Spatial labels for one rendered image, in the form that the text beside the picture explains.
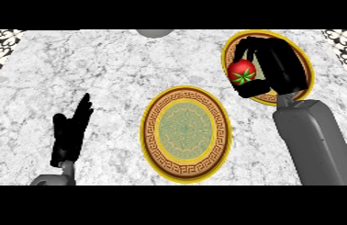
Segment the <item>red tomato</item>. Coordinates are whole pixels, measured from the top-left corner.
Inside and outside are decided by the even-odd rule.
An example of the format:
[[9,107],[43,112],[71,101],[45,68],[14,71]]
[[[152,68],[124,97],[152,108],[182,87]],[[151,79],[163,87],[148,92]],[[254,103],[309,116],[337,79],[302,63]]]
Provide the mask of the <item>red tomato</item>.
[[228,77],[234,85],[244,85],[256,79],[256,66],[254,64],[241,59],[234,62],[228,68]]

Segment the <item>gold-rimmed patterned plate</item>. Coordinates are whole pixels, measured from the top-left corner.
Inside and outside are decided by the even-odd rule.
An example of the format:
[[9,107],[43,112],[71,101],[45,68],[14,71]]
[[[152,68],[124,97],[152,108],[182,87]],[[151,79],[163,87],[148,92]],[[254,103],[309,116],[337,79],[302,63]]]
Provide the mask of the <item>gold-rimmed patterned plate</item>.
[[188,184],[222,168],[231,151],[232,126],[223,104],[192,85],[164,90],[141,119],[141,148],[160,175]]
[[[260,29],[250,29],[250,30],[244,30],[241,32],[238,32],[231,38],[229,40],[225,42],[223,45],[223,53],[222,53],[222,65],[223,65],[223,72],[228,78],[228,67],[234,61],[234,57],[235,57],[235,50],[237,50],[237,45],[240,44],[240,41],[243,39],[247,39],[247,37],[257,37],[257,38],[279,38],[284,39],[287,41],[287,43],[290,44],[296,55],[300,59],[300,62],[303,64],[305,70],[306,70],[306,83],[307,83],[307,90],[300,91],[296,96],[293,97],[294,101],[299,100],[305,100],[306,97],[310,94],[313,85],[315,85],[315,70],[313,70],[313,66],[312,66],[312,62],[310,59],[306,55],[306,52],[303,51],[303,49],[299,47],[299,45],[279,33],[272,32],[269,30],[260,30]],[[260,64],[257,62],[257,58],[254,57],[254,65],[256,65],[256,78],[257,79],[265,79],[265,75],[262,74],[262,68],[260,68]],[[251,97],[251,99],[257,102],[262,103],[263,105],[268,106],[276,106],[276,92],[272,89],[269,93],[254,96]]]

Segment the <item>grey rounded object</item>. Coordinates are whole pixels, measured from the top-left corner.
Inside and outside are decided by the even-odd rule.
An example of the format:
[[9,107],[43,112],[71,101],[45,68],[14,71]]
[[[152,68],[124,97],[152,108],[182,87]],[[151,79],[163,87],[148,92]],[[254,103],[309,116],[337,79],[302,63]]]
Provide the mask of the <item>grey rounded object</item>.
[[145,38],[157,39],[157,38],[166,37],[173,32],[173,30],[172,29],[139,29],[138,32]]

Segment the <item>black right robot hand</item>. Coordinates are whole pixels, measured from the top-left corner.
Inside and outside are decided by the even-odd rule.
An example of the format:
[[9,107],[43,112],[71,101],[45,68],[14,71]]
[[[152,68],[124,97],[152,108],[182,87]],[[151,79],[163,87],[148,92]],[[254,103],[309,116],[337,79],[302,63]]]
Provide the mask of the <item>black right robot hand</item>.
[[247,37],[237,45],[234,63],[240,63],[243,55],[250,62],[257,59],[266,79],[234,84],[241,97],[263,95],[271,89],[285,95],[309,88],[305,66],[284,39]]

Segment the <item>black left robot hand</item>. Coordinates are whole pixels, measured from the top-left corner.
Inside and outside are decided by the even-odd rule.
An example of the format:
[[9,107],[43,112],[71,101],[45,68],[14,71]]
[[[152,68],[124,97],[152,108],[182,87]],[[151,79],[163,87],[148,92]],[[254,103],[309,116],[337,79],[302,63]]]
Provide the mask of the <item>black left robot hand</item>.
[[67,118],[61,113],[54,116],[55,145],[51,160],[54,167],[59,167],[65,161],[74,163],[79,159],[92,112],[90,94],[85,94],[74,116]]

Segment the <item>black and white patterned tile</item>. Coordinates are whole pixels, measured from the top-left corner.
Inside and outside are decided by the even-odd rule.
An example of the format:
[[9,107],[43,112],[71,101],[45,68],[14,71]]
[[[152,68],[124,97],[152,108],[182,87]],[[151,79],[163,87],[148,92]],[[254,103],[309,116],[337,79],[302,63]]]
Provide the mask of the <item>black and white patterned tile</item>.
[[25,32],[20,29],[0,29],[0,69],[6,63],[15,46],[21,42]]
[[347,29],[325,29],[322,34],[333,46],[340,63],[347,67]]

